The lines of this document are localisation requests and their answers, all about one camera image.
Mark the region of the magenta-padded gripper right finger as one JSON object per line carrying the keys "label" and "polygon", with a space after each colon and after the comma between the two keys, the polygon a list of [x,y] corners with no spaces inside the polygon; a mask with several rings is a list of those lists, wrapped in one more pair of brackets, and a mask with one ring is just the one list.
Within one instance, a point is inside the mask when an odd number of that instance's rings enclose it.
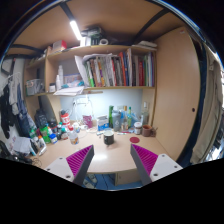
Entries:
{"label": "magenta-padded gripper right finger", "polygon": [[135,162],[143,185],[147,185],[182,169],[167,154],[156,155],[135,144],[131,145],[130,154]]}

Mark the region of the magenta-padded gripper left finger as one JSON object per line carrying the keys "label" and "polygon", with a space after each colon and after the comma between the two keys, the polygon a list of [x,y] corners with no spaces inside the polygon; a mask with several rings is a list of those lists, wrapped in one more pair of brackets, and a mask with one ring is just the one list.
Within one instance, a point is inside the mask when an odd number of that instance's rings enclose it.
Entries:
{"label": "magenta-padded gripper left finger", "polygon": [[94,146],[90,145],[66,158],[57,158],[45,170],[81,186],[93,157]]}

